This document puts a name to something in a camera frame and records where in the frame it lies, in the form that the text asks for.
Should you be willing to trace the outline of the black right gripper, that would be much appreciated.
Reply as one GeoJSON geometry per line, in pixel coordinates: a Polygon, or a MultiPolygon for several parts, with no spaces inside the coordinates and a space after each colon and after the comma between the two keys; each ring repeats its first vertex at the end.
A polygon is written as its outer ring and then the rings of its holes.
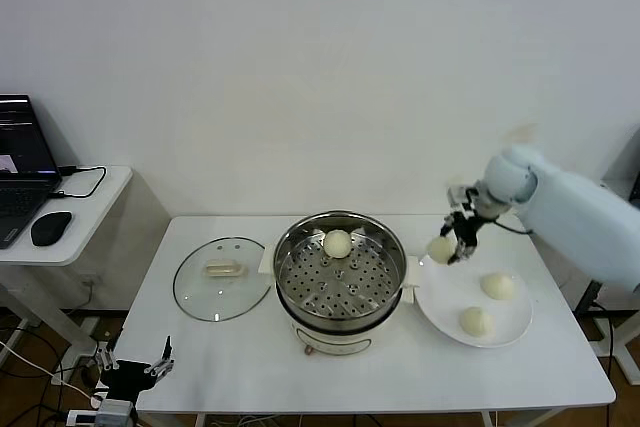
{"type": "Polygon", "coordinates": [[[468,260],[474,254],[478,245],[477,233],[484,225],[483,217],[476,215],[466,217],[460,211],[450,213],[444,218],[439,236],[445,238],[454,231],[457,239],[451,256],[446,262],[447,265],[468,260]]]}

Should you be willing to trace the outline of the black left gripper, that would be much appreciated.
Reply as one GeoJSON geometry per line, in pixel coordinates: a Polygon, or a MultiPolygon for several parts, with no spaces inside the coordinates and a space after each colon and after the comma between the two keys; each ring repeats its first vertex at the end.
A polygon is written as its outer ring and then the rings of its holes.
{"type": "Polygon", "coordinates": [[[157,377],[173,369],[171,337],[167,336],[161,358],[152,364],[117,361],[111,341],[99,341],[94,356],[102,371],[102,383],[108,388],[107,399],[137,400],[141,392],[151,390],[157,377]]]}

